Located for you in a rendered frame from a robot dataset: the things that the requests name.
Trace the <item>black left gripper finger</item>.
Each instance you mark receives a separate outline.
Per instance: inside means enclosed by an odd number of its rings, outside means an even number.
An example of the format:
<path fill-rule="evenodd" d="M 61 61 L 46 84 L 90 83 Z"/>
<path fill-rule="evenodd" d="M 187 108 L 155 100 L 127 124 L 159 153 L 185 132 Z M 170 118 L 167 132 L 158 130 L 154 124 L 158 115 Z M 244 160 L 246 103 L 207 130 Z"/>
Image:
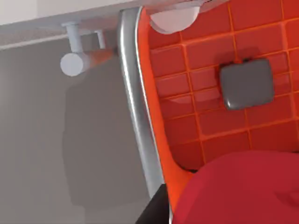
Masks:
<path fill-rule="evenodd" d="M 163 183 L 151 198 L 135 224 L 169 224 L 170 205 L 166 184 Z"/>

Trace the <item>red round object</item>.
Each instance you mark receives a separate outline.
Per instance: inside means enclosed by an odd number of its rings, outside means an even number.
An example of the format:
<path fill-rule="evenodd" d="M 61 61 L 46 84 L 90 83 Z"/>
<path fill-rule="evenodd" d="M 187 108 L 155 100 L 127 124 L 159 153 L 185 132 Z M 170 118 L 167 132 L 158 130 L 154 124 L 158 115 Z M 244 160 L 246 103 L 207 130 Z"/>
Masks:
<path fill-rule="evenodd" d="M 222 156 L 188 182 L 172 224 L 299 224 L 299 154 Z"/>

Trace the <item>orange gridded basket, metal rim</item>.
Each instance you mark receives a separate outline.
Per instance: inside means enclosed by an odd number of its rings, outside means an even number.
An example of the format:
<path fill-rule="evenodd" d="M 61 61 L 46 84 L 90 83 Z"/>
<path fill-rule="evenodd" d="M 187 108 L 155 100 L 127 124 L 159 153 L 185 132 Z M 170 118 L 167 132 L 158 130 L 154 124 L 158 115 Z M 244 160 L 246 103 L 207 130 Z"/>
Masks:
<path fill-rule="evenodd" d="M 119 56 L 150 199 L 161 184 L 170 218 L 193 174 L 224 154 L 299 152 L 299 0 L 206 0 L 187 29 L 155 31 L 149 10 L 120 12 Z M 266 58 L 274 99 L 241 110 L 223 102 L 220 69 Z"/>

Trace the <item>grey rounded square pad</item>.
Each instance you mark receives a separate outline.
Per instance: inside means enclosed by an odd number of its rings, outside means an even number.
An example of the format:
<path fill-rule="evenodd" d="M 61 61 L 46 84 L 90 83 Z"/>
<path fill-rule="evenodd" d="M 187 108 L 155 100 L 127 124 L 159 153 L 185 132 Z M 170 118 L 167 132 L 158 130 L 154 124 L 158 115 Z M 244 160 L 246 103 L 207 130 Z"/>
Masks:
<path fill-rule="evenodd" d="M 229 110 L 264 105 L 274 99 L 273 74 L 266 58 L 222 66 L 220 86 L 224 105 Z"/>

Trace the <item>white round object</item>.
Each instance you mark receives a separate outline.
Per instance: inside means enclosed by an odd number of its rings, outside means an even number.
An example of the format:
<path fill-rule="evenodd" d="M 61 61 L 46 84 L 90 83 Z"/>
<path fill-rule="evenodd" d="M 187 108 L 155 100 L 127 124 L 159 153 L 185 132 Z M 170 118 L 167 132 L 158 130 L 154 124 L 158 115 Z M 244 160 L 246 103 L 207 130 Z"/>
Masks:
<path fill-rule="evenodd" d="M 158 12 L 149 16 L 150 25 L 155 31 L 170 35 L 190 27 L 199 11 L 200 6 Z"/>

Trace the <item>pale grey cabinet panel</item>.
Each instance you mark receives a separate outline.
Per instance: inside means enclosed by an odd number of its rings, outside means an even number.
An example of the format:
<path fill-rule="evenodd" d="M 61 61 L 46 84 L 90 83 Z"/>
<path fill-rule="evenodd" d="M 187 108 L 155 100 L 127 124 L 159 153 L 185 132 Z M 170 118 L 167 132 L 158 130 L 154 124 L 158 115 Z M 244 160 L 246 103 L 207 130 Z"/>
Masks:
<path fill-rule="evenodd" d="M 135 6 L 116 4 L 0 23 L 0 51 L 67 38 L 64 25 L 68 23 L 78 24 L 80 35 L 115 29 L 119 12 Z"/>

